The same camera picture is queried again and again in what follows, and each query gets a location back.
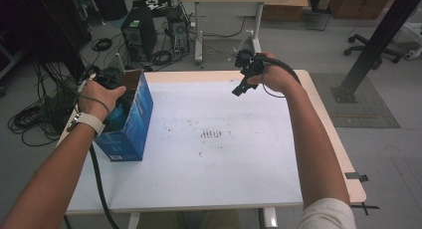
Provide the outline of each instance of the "hand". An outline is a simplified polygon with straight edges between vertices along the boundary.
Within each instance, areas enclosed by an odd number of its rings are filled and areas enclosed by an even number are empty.
[[[115,101],[126,91],[126,87],[107,90],[95,81],[87,80],[87,84],[79,98],[79,107],[83,113],[94,115],[104,121],[114,109]]]
[[[270,52],[263,52],[268,58],[274,58],[274,54]],[[268,88],[275,92],[286,92],[293,86],[300,86],[292,75],[286,70],[274,65],[267,66],[264,74],[260,76],[251,77],[248,79],[248,84],[258,85],[265,84]]]

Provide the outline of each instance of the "white sleeve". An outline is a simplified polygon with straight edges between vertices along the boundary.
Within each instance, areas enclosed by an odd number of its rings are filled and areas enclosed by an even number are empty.
[[[324,198],[314,202],[302,214],[298,229],[355,229],[353,212],[344,202]]]

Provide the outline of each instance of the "box flap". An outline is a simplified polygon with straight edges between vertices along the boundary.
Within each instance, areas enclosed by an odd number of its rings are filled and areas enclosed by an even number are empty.
[[[136,89],[141,74],[141,70],[125,71],[121,84],[126,86],[127,89]]]
[[[288,1],[265,3],[265,5],[292,6],[292,7],[310,6],[308,0],[288,0]]]

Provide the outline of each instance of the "chair wheel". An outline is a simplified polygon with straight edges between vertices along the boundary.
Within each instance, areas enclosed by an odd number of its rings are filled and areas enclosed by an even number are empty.
[[[344,54],[345,56],[350,56],[351,51],[350,51],[349,49],[344,50],[343,54]]]
[[[372,65],[372,67],[371,67],[371,68],[372,68],[372,70],[376,70],[376,69],[378,69],[378,68],[379,68],[379,65],[380,65],[380,64],[379,64],[378,62],[374,62],[374,63],[373,63],[373,65]]]
[[[3,87],[0,87],[0,97],[3,97],[4,95],[6,95],[6,90],[4,90]]]
[[[347,42],[349,42],[349,43],[354,43],[354,41],[356,41],[356,38],[355,37],[349,37],[347,39]]]

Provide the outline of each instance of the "cardboard box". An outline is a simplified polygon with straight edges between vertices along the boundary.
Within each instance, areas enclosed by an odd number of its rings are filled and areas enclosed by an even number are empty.
[[[329,0],[331,15],[336,19],[377,19],[389,0]]]
[[[304,7],[308,7],[308,0],[288,0],[264,5],[262,20],[267,21],[300,21]]]
[[[111,161],[141,161],[153,107],[151,93],[142,71],[126,72],[121,84],[134,91],[124,127],[103,132],[94,142]]]

